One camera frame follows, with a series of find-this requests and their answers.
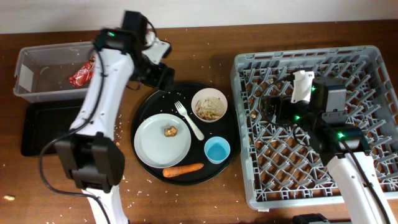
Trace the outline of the pink bowl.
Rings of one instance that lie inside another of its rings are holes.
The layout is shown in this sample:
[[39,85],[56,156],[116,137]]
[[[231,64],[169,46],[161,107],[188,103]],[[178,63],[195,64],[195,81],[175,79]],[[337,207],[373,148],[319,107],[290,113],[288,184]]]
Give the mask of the pink bowl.
[[195,106],[196,106],[197,102],[198,102],[200,99],[205,98],[205,97],[208,97],[208,96],[213,96],[213,97],[217,97],[217,98],[220,98],[220,99],[221,99],[221,101],[223,102],[223,104],[224,104],[224,106],[225,106],[225,112],[224,112],[224,114],[222,115],[222,117],[223,117],[223,116],[226,114],[226,112],[227,112],[227,109],[228,109],[228,102],[227,102],[227,99],[226,99],[225,95],[224,95],[220,90],[217,90],[217,89],[215,89],[215,88],[204,88],[204,89],[199,90],[198,92],[196,92],[196,93],[194,94],[193,98],[192,98],[191,107],[192,107],[193,114],[194,114],[199,120],[201,120],[201,121],[203,121],[203,122],[206,122],[206,123],[214,123],[214,122],[220,120],[222,117],[219,118],[219,119],[216,119],[216,120],[214,120],[214,121],[207,121],[207,120],[204,120],[204,119],[199,118],[198,115],[196,115],[196,112],[195,112]]

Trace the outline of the brown food scrap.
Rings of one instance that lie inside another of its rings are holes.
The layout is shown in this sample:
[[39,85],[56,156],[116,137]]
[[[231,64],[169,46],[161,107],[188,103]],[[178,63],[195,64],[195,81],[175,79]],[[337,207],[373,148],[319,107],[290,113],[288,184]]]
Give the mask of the brown food scrap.
[[174,137],[178,134],[178,129],[175,126],[171,126],[169,128],[164,129],[165,137]]

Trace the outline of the rice and peanut waste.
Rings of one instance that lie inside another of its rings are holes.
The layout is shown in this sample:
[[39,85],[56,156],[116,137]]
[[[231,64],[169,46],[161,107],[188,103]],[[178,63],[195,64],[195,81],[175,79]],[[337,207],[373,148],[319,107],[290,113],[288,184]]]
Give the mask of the rice and peanut waste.
[[208,96],[197,102],[195,112],[201,119],[214,121],[222,117],[225,106],[220,98]]

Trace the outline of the light grey plate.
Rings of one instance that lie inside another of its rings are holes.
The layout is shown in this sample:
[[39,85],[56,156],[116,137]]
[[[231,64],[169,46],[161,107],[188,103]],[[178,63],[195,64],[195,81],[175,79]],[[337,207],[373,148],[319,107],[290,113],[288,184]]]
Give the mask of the light grey plate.
[[[164,129],[171,126],[178,129],[178,134],[165,137]],[[162,169],[181,162],[190,150],[191,140],[190,130],[182,119],[161,113],[140,124],[134,136],[134,149],[143,163]]]

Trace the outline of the red snack wrapper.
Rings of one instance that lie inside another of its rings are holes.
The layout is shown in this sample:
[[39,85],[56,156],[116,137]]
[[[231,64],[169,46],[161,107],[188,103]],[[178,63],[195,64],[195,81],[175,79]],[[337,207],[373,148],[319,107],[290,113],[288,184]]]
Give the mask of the red snack wrapper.
[[75,87],[83,86],[89,82],[93,76],[95,57],[92,56],[68,81]]

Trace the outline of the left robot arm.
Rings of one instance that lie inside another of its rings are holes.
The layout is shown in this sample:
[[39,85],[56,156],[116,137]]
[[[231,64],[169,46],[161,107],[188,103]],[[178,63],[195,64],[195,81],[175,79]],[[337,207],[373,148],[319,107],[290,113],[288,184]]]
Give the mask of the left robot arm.
[[119,191],[125,157],[114,143],[114,125],[124,90],[129,81],[169,91],[174,69],[161,60],[171,44],[156,35],[153,25],[140,12],[126,11],[122,24],[102,29],[93,41],[95,63],[85,100],[69,132],[47,143],[40,155],[56,150],[63,171],[81,192],[67,192],[50,185],[39,162],[40,178],[51,191],[85,197],[96,223],[128,223]]

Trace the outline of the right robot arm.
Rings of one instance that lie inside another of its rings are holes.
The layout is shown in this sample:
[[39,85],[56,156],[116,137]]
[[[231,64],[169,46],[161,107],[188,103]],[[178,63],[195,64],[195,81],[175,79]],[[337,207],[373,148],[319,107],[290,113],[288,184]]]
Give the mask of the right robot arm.
[[377,179],[361,128],[348,124],[343,79],[299,71],[271,83],[258,99],[262,117],[281,128],[300,128],[338,186],[352,223],[396,223]]

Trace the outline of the grey dishwasher rack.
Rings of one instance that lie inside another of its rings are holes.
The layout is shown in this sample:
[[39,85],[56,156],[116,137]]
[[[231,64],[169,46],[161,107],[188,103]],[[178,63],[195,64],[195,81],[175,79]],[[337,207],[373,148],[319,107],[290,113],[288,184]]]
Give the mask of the grey dishwasher rack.
[[254,210],[341,203],[342,197],[301,129],[263,120],[263,91],[287,95],[296,70],[341,78],[348,123],[366,135],[376,175],[388,199],[397,198],[397,96],[379,49],[372,45],[239,54],[231,87],[241,141],[246,203]]

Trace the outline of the white plastic fork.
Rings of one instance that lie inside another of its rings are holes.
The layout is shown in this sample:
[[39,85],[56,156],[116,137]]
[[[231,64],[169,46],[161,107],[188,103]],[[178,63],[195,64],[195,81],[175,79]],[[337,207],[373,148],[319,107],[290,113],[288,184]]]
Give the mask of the white plastic fork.
[[195,134],[195,136],[197,137],[197,139],[199,141],[204,140],[204,135],[203,133],[199,130],[198,126],[191,120],[191,118],[189,117],[186,108],[181,104],[181,102],[177,101],[174,103],[178,113],[180,115],[182,115],[188,122],[188,124],[190,125],[193,133]]

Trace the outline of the round black tray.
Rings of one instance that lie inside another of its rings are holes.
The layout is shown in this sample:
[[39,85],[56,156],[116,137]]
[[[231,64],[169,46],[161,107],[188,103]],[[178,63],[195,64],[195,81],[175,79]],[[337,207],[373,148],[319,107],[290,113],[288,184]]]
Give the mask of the round black tray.
[[[153,175],[155,178],[174,185],[194,185],[205,182],[217,176],[222,172],[228,164],[231,162],[233,156],[235,156],[239,150],[239,133],[237,129],[237,121],[235,115],[235,109],[231,104],[228,104],[226,114],[218,121],[214,123],[206,123],[199,120],[192,111],[191,102],[194,94],[199,90],[206,88],[206,85],[195,82],[180,82],[176,83],[169,92],[157,90],[151,96],[149,96],[140,105],[139,109],[134,115],[131,127],[131,142],[133,146],[133,152],[137,157],[137,160],[148,173]],[[181,102],[186,108],[187,113],[191,120],[198,126],[199,130],[204,135],[204,140],[199,141],[193,133],[187,120],[178,113],[174,103]],[[172,166],[185,166],[190,164],[202,163],[204,167],[198,171],[183,174],[177,177],[166,178],[163,176],[162,171],[165,168],[154,168],[143,163],[137,156],[134,149],[134,136],[140,124],[147,118],[156,114],[172,114],[182,119],[190,130],[192,137],[190,150],[184,159],[178,164]],[[229,142],[231,152],[228,158],[220,164],[212,164],[204,153],[204,146],[207,140],[212,137],[222,137]]]

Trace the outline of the blue cup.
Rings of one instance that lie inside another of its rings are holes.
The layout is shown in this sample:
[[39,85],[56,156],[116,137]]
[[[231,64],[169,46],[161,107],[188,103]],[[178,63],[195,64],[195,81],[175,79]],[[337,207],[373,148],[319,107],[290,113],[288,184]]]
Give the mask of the blue cup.
[[231,147],[229,142],[222,137],[212,137],[207,140],[204,146],[204,153],[212,164],[220,164],[230,155]]

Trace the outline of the orange carrot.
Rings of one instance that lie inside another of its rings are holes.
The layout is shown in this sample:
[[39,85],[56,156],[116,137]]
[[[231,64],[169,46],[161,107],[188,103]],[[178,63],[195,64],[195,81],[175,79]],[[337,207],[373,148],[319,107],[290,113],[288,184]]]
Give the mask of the orange carrot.
[[183,174],[198,171],[204,167],[202,163],[190,164],[185,166],[168,167],[162,171],[162,174],[166,178],[177,177]]

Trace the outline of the clear plastic bin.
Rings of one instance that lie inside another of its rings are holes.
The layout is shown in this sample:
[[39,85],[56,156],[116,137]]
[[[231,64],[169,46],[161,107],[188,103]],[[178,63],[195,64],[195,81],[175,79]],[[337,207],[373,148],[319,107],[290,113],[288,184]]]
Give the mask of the clear plastic bin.
[[88,84],[69,82],[89,60],[91,42],[25,47],[16,63],[13,93],[30,103],[83,99]]

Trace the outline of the black rectangular tray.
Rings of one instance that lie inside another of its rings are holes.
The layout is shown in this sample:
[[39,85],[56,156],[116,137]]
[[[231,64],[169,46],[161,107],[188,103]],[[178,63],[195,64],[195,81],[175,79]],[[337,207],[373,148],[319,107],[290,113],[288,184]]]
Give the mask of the black rectangular tray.
[[82,99],[32,103],[25,114],[21,154],[36,157],[48,142],[67,133],[82,104]]

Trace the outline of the peanut on table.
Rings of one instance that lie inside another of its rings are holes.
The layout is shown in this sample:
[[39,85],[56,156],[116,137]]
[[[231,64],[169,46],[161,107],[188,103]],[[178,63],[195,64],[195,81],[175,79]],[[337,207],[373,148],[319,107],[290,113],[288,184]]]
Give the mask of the peanut on table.
[[4,196],[4,199],[6,199],[6,200],[8,200],[8,201],[13,201],[13,200],[15,200],[15,197],[12,196],[12,195],[5,195],[5,196]]

